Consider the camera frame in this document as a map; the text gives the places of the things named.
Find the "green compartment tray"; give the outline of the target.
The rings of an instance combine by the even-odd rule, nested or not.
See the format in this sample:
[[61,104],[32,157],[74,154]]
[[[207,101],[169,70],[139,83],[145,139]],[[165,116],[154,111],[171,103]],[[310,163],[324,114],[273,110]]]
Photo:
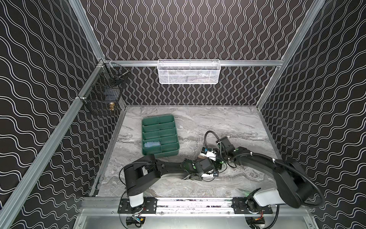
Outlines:
[[[160,141],[157,147],[144,148],[145,142]],[[179,154],[180,143],[172,114],[146,117],[142,120],[142,155],[155,158],[171,157]]]

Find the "blue orange striped sock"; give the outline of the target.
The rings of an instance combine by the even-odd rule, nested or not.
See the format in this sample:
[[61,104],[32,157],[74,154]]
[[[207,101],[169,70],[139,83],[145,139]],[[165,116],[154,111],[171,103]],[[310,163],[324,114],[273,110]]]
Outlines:
[[145,142],[144,143],[144,148],[157,147],[157,146],[160,146],[160,145],[161,145],[160,141]]

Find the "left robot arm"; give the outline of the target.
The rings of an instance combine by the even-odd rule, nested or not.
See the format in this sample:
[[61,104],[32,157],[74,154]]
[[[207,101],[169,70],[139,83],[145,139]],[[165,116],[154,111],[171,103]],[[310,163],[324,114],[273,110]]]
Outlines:
[[217,176],[223,162],[218,159],[185,158],[182,162],[165,162],[154,155],[144,156],[123,167],[124,184],[132,208],[144,205],[144,192],[159,179],[175,177],[182,180],[203,180],[203,175]]

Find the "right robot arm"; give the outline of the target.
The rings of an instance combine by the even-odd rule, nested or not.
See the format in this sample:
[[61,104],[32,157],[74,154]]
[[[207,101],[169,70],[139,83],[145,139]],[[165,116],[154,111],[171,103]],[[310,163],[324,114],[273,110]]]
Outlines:
[[225,159],[238,166],[246,166],[267,174],[275,180],[276,187],[256,189],[249,194],[249,206],[288,205],[295,209],[307,205],[306,200],[315,189],[307,175],[295,163],[287,163],[267,155],[254,153],[244,147],[234,147],[227,137],[216,141]]

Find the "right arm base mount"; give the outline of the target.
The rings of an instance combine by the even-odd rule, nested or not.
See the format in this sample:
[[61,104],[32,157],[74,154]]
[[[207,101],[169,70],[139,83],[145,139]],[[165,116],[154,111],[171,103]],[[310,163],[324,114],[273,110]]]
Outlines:
[[235,214],[273,214],[271,206],[259,206],[247,198],[233,198],[231,208]]

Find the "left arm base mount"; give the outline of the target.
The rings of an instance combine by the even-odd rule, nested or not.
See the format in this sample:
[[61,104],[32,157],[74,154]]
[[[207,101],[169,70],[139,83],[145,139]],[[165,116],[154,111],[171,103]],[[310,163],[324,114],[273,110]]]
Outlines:
[[128,198],[121,198],[118,208],[119,214],[155,214],[158,199],[154,197],[144,197],[142,205],[132,207]]

